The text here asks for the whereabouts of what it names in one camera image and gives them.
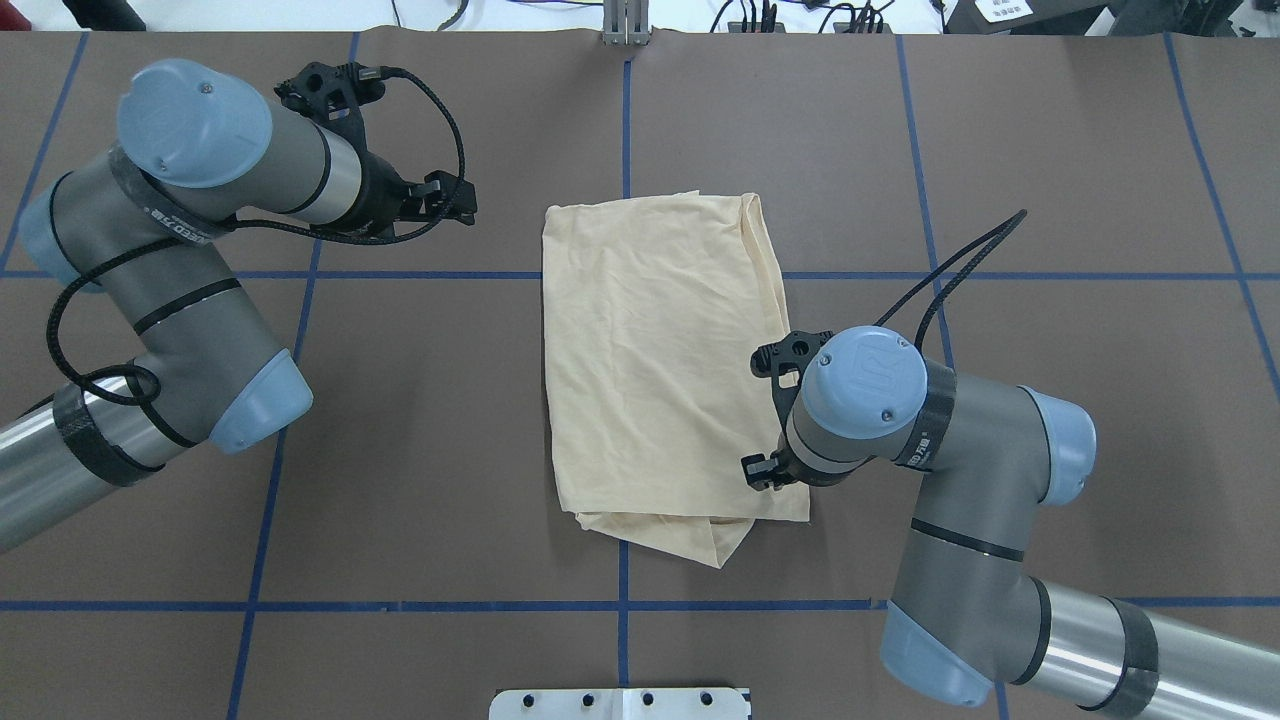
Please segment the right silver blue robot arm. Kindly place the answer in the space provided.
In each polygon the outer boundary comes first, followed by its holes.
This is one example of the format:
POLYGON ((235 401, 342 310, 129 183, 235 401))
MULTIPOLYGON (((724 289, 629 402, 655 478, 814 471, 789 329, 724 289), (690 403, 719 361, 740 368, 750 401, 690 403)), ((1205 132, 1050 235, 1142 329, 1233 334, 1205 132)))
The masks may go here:
POLYGON ((1275 719, 1277 652, 1024 569, 1036 515, 1094 466, 1083 409, 957 373, 881 325, 758 347, 780 442, 742 459, 756 491, 831 487, 882 459, 923 475, 879 660, 916 693, 983 705, 1000 684, 1107 719, 1275 719))

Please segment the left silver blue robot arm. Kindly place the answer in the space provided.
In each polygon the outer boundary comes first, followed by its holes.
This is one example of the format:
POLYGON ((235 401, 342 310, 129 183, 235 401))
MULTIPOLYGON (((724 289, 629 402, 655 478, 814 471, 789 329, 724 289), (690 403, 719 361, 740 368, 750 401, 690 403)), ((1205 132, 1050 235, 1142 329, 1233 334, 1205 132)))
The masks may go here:
POLYGON ((477 193, 456 119, 453 172, 404 179, 367 146, 362 110, 401 67, 306 65, 273 105, 182 58, 138 70, 116 140, 20 214, 61 284, 45 343, 65 384, 3 429, 3 550, 12 551, 209 442, 238 454, 314 401, 216 241, 261 228, 387 246, 471 225, 477 193))

